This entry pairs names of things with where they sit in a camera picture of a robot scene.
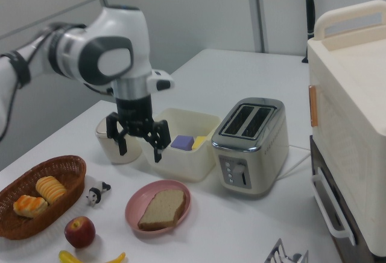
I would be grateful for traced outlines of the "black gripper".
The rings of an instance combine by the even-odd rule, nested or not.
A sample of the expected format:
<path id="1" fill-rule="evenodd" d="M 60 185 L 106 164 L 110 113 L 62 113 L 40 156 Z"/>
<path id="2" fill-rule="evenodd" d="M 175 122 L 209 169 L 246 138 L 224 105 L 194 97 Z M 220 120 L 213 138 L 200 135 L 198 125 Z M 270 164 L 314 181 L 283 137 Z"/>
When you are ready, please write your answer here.
<path id="1" fill-rule="evenodd" d="M 170 144 L 170 133 L 166 120 L 153 121 L 151 96 L 136 100 L 116 99 L 118 113 L 112 112 L 106 117 L 106 132 L 119 148 L 119 154 L 127 153 L 125 135 L 144 138 L 152 147 L 155 163 L 162 159 L 163 150 Z M 118 122 L 123 127 L 118 130 Z"/>

